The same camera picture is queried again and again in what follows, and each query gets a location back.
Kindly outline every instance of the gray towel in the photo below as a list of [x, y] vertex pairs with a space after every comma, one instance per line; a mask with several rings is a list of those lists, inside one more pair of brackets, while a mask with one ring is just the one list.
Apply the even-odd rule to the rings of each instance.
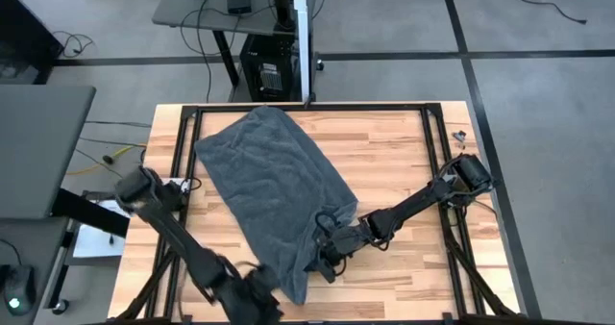
[[260, 263], [276, 271], [292, 302], [305, 303], [314, 216], [328, 212], [341, 224], [355, 216], [357, 199], [344, 180], [279, 109], [258, 107], [195, 150]]

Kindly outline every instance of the table leg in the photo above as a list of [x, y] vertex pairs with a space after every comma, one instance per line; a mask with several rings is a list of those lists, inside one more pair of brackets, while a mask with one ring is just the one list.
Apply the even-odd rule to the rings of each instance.
[[104, 232], [126, 237], [129, 218], [104, 209], [86, 199], [60, 188], [52, 209], [54, 216], [67, 216]]
[[237, 68], [235, 68], [234, 66], [233, 56], [231, 55], [231, 49], [229, 48], [227, 39], [226, 37], [224, 37], [224, 32], [222, 31], [212, 32], [213, 37], [215, 38], [215, 43], [218, 44], [218, 49], [220, 50], [222, 62], [224, 62], [224, 65], [227, 67], [229, 78], [231, 78], [231, 84], [233, 84], [233, 86], [235, 87], [239, 84], [239, 75], [237, 74]]

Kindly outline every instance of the computer tower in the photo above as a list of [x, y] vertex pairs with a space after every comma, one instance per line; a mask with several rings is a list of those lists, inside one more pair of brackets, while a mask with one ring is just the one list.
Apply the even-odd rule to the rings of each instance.
[[298, 101], [293, 90], [296, 57], [295, 37], [248, 35], [239, 56], [250, 96], [254, 102]]
[[62, 45], [19, 0], [0, 0], [0, 12], [0, 84], [45, 82]]

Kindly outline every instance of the wooden table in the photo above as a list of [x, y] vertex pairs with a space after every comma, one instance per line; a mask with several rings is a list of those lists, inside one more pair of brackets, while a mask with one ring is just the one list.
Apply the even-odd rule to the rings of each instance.
[[[453, 156], [461, 152], [478, 154], [465, 102], [442, 102], [441, 105]], [[161, 177], [170, 173], [181, 110], [181, 105], [158, 105], [156, 110], [145, 165], [154, 168]], [[201, 137], [221, 131], [243, 114], [206, 113]], [[315, 140], [353, 190], [359, 200], [357, 215], [395, 205], [424, 187], [431, 178], [417, 111], [288, 114]], [[193, 123], [189, 121], [186, 129], [183, 172]], [[431, 126], [441, 158], [437, 130], [434, 123]], [[451, 137], [451, 132], [459, 130], [467, 134], [463, 151]], [[203, 186], [190, 197], [189, 232], [232, 263], [256, 263], [233, 215], [200, 162], [196, 163], [195, 175], [203, 181]], [[480, 201], [491, 205], [488, 195], [481, 196]], [[466, 220], [480, 274], [508, 307], [518, 311], [495, 215], [485, 207], [473, 205]], [[131, 220], [109, 316], [121, 313], [150, 276], [157, 240], [157, 233], [138, 217]], [[468, 311], [472, 312], [469, 283], [461, 271]], [[161, 285], [157, 314], [161, 313], [166, 282]], [[357, 252], [334, 284], [328, 284], [318, 273], [311, 273], [307, 302], [303, 306], [293, 305], [279, 291], [276, 297], [285, 313], [283, 320], [414, 320], [440, 319], [443, 312], [455, 314], [437, 208], [433, 206], [407, 221], [396, 233], [388, 251], [368, 247]], [[227, 320], [222, 308], [210, 306], [189, 281], [183, 289], [183, 308], [184, 313], [194, 315], [194, 321]]]

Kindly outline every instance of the gray floor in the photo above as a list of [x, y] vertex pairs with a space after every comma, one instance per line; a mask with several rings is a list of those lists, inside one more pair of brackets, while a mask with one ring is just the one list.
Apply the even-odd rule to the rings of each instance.
[[[49, 29], [94, 38], [96, 47], [84, 58], [190, 55], [179, 30], [151, 23], [159, 0], [24, 1]], [[553, 1], [588, 24], [517, 0], [455, 3], [471, 50], [615, 48], [614, 0]], [[327, 0], [314, 27], [315, 48], [323, 52], [456, 50], [443, 0]], [[195, 44], [190, 32], [188, 40]], [[206, 49], [214, 50], [209, 34], [203, 39]], [[615, 215], [608, 187], [615, 171], [609, 124], [615, 59], [479, 61], [474, 67], [543, 315], [613, 322], [615, 237], [609, 226]], [[230, 83], [221, 65], [212, 67], [212, 79], [210, 101], [225, 101]], [[78, 66], [56, 68], [49, 83], [96, 86], [91, 119], [147, 122], [158, 103], [204, 102], [208, 78], [199, 64]], [[315, 89], [319, 101], [470, 103], [459, 61], [327, 62]], [[85, 137], [132, 142], [147, 135], [136, 128], [84, 130]], [[115, 150], [85, 142], [80, 147], [95, 158]], [[137, 163], [138, 152], [131, 151], [114, 168], [127, 172]], [[70, 169], [88, 165], [75, 156]], [[114, 182], [115, 176], [101, 170], [66, 177], [64, 186], [103, 190]], [[62, 316], [46, 313], [37, 322], [103, 320], [114, 277], [112, 268], [80, 267], [65, 293], [79, 302]]]

